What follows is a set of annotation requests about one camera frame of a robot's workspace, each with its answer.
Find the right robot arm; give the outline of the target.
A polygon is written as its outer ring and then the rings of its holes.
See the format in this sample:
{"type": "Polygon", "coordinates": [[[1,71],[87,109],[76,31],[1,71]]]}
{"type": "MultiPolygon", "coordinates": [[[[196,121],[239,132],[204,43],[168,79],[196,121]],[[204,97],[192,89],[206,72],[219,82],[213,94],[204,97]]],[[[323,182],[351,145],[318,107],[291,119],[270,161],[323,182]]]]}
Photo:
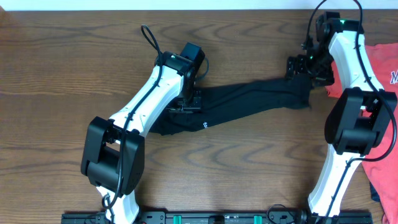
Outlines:
{"type": "Polygon", "coordinates": [[[308,36],[304,55],[289,57],[285,77],[308,75],[320,86],[335,82],[337,68],[342,94],[325,122],[326,161],[308,196],[309,210],[301,223],[371,223],[367,213],[340,210],[346,188],[371,149],[380,145],[387,127],[396,127],[397,96],[376,78],[364,46],[361,22],[326,12],[316,21],[317,43],[308,36]]]}

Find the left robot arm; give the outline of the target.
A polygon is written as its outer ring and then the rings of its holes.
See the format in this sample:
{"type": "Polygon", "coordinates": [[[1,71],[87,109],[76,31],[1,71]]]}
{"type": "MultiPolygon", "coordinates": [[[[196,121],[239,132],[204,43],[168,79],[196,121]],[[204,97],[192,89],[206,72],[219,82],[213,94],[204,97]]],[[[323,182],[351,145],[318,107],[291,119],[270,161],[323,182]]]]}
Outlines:
{"type": "Polygon", "coordinates": [[[97,116],[88,125],[81,173],[100,192],[109,223],[134,223],[138,217],[134,190],[144,171],[145,138],[170,102],[193,98],[196,74],[205,59],[203,51],[164,52],[127,105],[109,119],[97,116]]]}

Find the black t-shirt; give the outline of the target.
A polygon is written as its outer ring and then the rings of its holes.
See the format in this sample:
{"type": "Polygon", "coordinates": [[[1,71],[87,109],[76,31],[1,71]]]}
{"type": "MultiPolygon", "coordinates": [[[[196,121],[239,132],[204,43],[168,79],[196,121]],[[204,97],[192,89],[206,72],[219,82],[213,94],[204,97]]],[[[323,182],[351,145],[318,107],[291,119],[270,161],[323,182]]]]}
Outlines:
{"type": "Polygon", "coordinates": [[[150,132],[163,136],[184,131],[196,132],[267,110],[307,108],[311,89],[312,81],[306,76],[292,80],[276,78],[199,88],[199,111],[171,113],[164,110],[150,128],[150,132]]]}

